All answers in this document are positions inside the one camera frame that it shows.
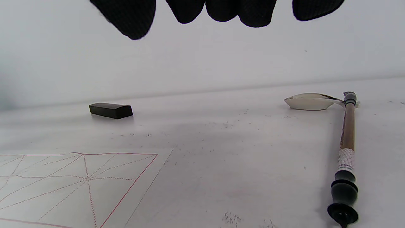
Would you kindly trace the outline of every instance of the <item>gloved hand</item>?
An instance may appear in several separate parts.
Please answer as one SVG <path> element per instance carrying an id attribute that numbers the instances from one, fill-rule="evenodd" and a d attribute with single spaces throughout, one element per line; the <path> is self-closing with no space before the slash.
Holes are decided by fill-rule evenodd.
<path id="1" fill-rule="evenodd" d="M 144 37 L 155 16 L 156 0 L 90 0 L 120 32 L 133 40 Z M 219 22 L 239 16 L 249 27 L 270 24 L 276 0 L 166 0 L 178 22 L 192 22 L 204 4 L 208 15 Z M 293 0 L 296 19 L 308 21 L 332 13 L 343 0 Z"/>

